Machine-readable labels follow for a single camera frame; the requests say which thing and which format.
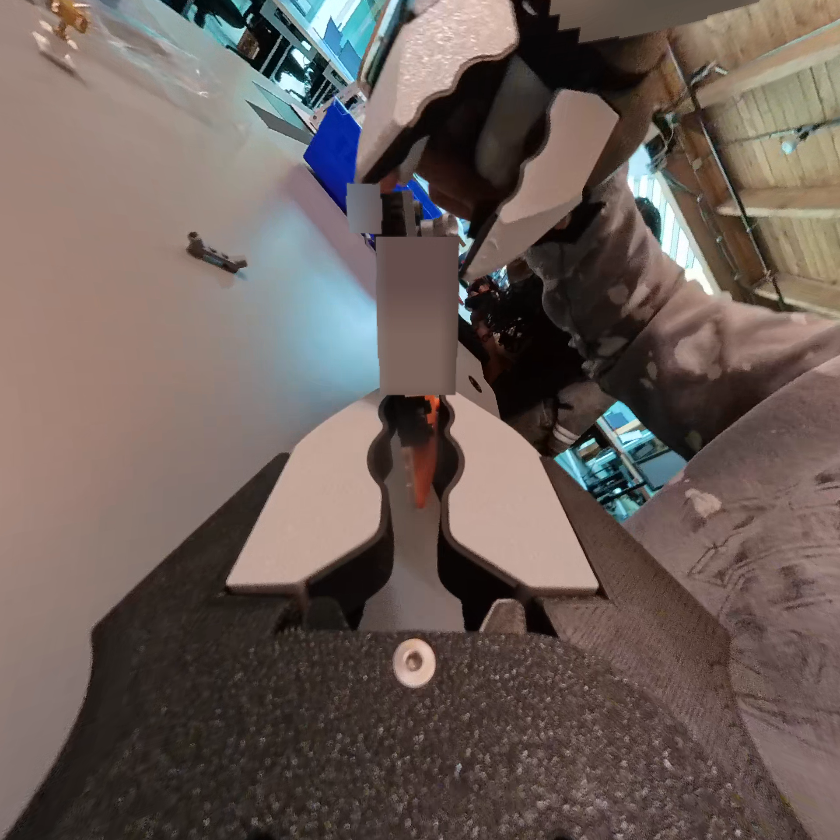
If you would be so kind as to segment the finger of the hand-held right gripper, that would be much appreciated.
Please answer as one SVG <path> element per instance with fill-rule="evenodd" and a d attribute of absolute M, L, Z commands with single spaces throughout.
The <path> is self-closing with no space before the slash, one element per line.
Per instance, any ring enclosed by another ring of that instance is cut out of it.
<path fill-rule="evenodd" d="M 616 111 L 593 93 L 561 90 L 555 96 L 541 146 L 520 164 L 511 194 L 467 254 L 467 279 L 506 266 L 581 203 L 617 121 Z"/>
<path fill-rule="evenodd" d="M 377 184 L 416 165 L 417 150 L 455 109 L 471 68 L 518 46 L 513 2 L 389 2 L 365 57 L 367 87 L 358 145 L 358 182 Z"/>

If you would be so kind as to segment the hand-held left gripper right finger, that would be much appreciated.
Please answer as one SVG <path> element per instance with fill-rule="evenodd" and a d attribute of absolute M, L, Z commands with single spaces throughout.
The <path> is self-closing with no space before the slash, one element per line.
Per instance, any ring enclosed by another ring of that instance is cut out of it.
<path fill-rule="evenodd" d="M 590 596 L 600 583 L 550 473 L 517 432 L 462 395 L 438 411 L 437 573 L 464 614 L 497 600 L 534 614 L 543 598 Z"/>

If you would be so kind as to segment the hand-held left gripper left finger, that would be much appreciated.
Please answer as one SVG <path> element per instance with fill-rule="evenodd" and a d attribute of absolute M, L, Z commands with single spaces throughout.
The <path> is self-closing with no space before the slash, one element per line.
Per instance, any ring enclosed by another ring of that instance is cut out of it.
<path fill-rule="evenodd" d="M 393 530 L 385 478 L 391 433 L 367 395 L 292 449 L 232 570 L 237 595 L 328 597 L 358 613 L 388 581 Z"/>

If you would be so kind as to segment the orange white lego car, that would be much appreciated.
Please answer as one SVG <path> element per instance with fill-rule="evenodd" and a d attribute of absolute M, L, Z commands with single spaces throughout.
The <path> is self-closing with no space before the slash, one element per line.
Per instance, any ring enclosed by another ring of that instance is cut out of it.
<path fill-rule="evenodd" d="M 438 461 L 442 398 L 455 394 L 459 330 L 458 225 L 424 218 L 407 190 L 381 191 L 375 237 L 377 354 L 416 508 Z"/>

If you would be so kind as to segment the person's right forearm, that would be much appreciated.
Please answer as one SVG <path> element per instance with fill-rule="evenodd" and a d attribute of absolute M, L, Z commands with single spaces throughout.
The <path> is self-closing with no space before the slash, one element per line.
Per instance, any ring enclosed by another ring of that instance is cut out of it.
<path fill-rule="evenodd" d="M 588 375 L 690 459 L 745 418 L 793 454 L 838 454 L 838 322 L 710 296 L 639 213 L 624 165 L 526 258 Z"/>

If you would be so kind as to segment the grey bumpy lego piece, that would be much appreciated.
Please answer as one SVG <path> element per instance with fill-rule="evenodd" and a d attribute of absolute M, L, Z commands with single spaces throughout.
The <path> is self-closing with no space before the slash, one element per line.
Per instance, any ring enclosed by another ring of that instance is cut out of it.
<path fill-rule="evenodd" d="M 186 252 L 195 259 L 218 267 L 227 273 L 235 275 L 248 267 L 248 261 L 243 256 L 231 256 L 205 244 L 203 238 L 195 231 L 187 235 Z"/>

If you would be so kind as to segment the blue storage bin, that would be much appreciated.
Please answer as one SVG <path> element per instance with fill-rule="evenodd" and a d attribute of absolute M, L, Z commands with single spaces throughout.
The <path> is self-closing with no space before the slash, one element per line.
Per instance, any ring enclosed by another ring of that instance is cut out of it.
<path fill-rule="evenodd" d="M 341 102 L 333 100 L 303 155 L 311 173 L 346 215 L 348 184 L 354 182 L 361 126 Z"/>

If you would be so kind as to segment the clear plastic bag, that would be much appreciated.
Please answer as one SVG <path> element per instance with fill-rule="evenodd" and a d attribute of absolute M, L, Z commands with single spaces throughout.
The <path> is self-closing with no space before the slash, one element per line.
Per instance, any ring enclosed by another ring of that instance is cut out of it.
<path fill-rule="evenodd" d="M 144 2 L 83 2 L 90 5 L 90 27 L 84 35 L 71 31 L 69 43 L 51 31 L 57 20 L 47 3 L 33 2 L 40 18 L 32 36 L 54 65 L 84 81 L 88 66 L 99 64 L 205 125 L 222 124 L 220 77 L 166 34 Z"/>

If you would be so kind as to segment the small gold trophy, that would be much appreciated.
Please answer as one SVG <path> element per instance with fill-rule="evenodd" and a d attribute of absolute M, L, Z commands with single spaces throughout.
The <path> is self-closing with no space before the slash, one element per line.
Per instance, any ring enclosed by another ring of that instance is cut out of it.
<path fill-rule="evenodd" d="M 59 38 L 69 43 L 70 32 L 80 35 L 87 33 L 91 24 L 90 5 L 75 1 L 48 1 L 47 8 L 56 16 L 57 22 L 51 26 L 51 31 Z"/>

